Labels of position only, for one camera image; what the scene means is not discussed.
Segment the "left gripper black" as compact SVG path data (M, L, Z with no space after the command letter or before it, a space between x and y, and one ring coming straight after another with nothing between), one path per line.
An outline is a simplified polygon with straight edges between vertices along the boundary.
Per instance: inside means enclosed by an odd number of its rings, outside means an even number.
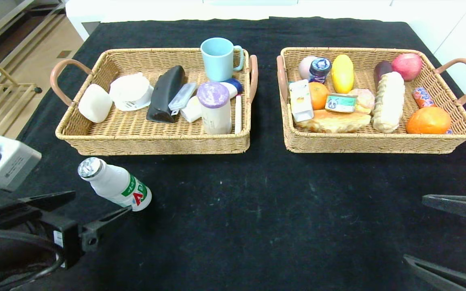
M19 198L44 211L65 206L75 190ZM80 228L68 219L42 213L40 217L0 229L0 290L17 289L74 265L83 252L95 252L128 219L132 207L124 207Z

